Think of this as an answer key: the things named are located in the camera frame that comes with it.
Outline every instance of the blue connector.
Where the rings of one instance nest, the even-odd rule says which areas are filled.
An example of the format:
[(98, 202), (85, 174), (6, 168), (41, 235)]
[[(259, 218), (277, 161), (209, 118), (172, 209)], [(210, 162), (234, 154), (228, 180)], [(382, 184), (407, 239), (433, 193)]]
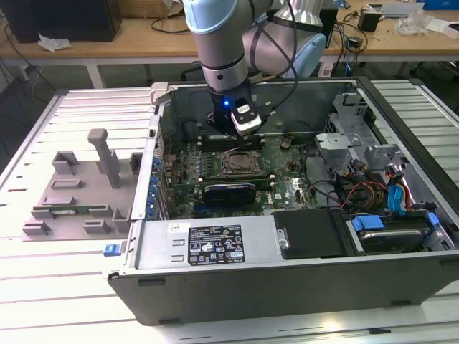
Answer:
[(403, 200), (403, 189), (398, 185), (389, 187), (389, 195), (387, 196), (387, 208), (390, 211), (395, 211), (400, 215), (405, 215), (407, 212), (402, 209), (400, 204)]

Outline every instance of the cardboard box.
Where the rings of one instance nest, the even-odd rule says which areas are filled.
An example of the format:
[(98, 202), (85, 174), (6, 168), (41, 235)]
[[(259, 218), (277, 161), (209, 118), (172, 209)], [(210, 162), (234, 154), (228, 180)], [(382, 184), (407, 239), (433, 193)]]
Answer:
[(164, 0), (120, 0), (121, 15), (125, 18), (166, 18), (170, 1)]

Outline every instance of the warning label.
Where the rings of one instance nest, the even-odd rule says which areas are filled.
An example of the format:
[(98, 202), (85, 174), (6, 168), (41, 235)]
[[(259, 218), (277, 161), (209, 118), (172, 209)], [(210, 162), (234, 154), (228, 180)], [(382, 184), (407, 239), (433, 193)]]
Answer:
[(191, 227), (188, 233), (190, 265), (245, 262), (240, 225)]

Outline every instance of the gray vertical post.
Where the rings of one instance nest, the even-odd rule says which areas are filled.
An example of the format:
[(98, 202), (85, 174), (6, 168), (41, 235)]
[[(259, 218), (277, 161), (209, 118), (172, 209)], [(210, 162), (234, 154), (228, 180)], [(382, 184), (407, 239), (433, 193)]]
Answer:
[(118, 166), (116, 162), (112, 159), (110, 150), (107, 146), (107, 130), (105, 129), (91, 129), (87, 140), (90, 144), (94, 145), (96, 151), (98, 152), (100, 163), (102, 163), (103, 168), (105, 169), (105, 174), (108, 177), (108, 181), (112, 188), (120, 187), (120, 176), (118, 174)]

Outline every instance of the circuit board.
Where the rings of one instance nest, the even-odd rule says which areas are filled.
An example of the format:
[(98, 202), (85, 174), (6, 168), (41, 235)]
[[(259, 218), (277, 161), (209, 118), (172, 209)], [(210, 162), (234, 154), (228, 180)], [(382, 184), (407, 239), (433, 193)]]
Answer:
[[(301, 170), (304, 145), (281, 149), (282, 142), (281, 137), (266, 138), (261, 150), (232, 152), (204, 152), (195, 143), (173, 144), (164, 159), (167, 184), (174, 192), (171, 218), (255, 216), (318, 208)], [(255, 185), (254, 203), (227, 207), (203, 201), (206, 186), (241, 183)]]

